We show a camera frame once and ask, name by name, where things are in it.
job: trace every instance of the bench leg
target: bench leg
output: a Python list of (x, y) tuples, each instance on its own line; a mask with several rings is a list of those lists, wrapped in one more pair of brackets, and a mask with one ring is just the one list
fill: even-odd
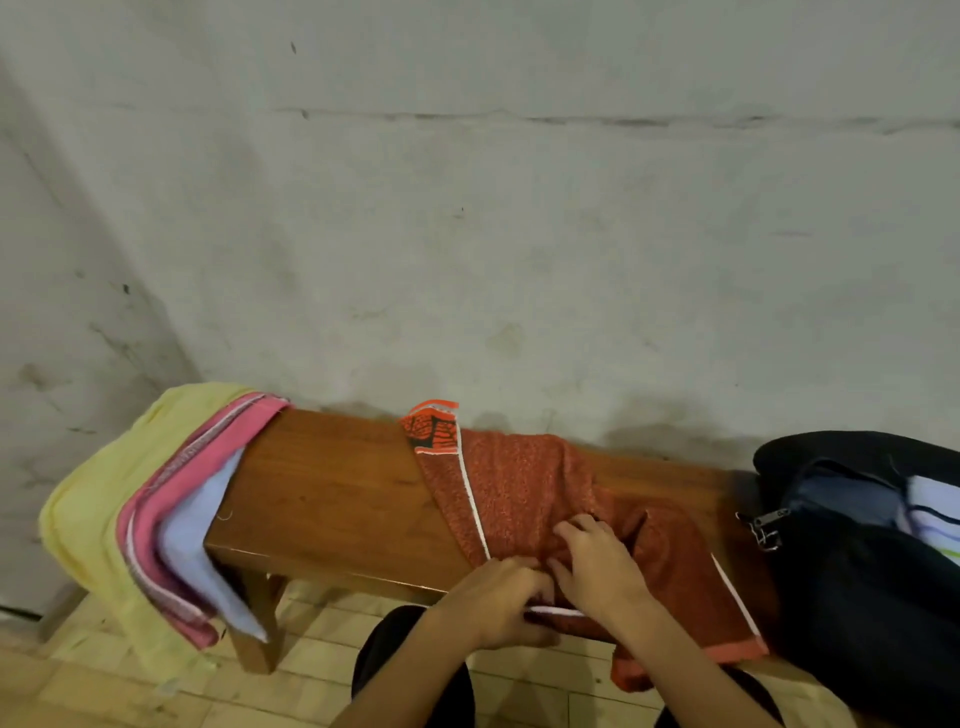
[(237, 593), (247, 602), (257, 621), (267, 631), (268, 642), (245, 635), (228, 625), (227, 630), (237, 660), (245, 672), (269, 675), (276, 669), (283, 649), (283, 630), (276, 621), (276, 605), (283, 596), (287, 579), (282, 576), (269, 576), (256, 571), (231, 569), (228, 580), (233, 583)]

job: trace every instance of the black pants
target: black pants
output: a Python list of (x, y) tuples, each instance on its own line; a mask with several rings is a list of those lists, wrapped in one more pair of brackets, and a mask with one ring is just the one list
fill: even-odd
[[(360, 654), (357, 655), (357, 662), (353, 667), (353, 686), (350, 691), (353, 697), (356, 697), (356, 694), (363, 690), (377, 671), (386, 665), (407, 639), (410, 630), (414, 628), (424, 611), (423, 607), (410, 605), (397, 607), (371, 632)], [(777, 710), (770, 693), (755, 678), (733, 667), (725, 667), (724, 670), (780, 725), (783, 724), (780, 711)], [(434, 706), (433, 714), (424, 728), (438, 728), (438, 726), (468, 728), (474, 725), (475, 719), (476, 705), (473, 702), (470, 673), (466, 665), (460, 665), (440, 696), (440, 700), (437, 701), (437, 705)], [(657, 719), (656, 728), (679, 728), (679, 725), (670, 711), (664, 710)]]

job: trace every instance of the yellow towel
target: yellow towel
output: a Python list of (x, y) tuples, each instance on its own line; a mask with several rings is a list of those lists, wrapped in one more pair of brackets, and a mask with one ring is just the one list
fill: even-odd
[(202, 656), (133, 582), (116, 542), (117, 516), (194, 430), (251, 391), (219, 382), (168, 389), (126, 433), (68, 475), (40, 511), (43, 545), (107, 605), (157, 682), (181, 677)]

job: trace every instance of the left hand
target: left hand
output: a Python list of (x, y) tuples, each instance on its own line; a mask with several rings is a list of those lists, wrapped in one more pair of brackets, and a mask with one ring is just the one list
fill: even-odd
[(429, 613), (467, 642), (469, 652), (515, 644), (547, 647), (560, 636), (523, 618), (534, 597), (553, 603), (553, 579), (533, 557), (491, 559), (455, 586)]

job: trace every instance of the hand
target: hand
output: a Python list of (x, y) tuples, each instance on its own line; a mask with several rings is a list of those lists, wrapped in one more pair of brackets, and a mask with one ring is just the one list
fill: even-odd
[(615, 636), (637, 608), (656, 603), (627, 548), (606, 523), (581, 514), (554, 526), (570, 548), (573, 572), (556, 559), (547, 564), (573, 605)]
[(427, 614), (445, 622), (449, 634), (466, 640), (468, 653), (513, 644), (547, 647), (560, 636), (523, 618), (534, 597), (553, 603), (553, 579), (532, 557), (491, 559), (455, 586)]

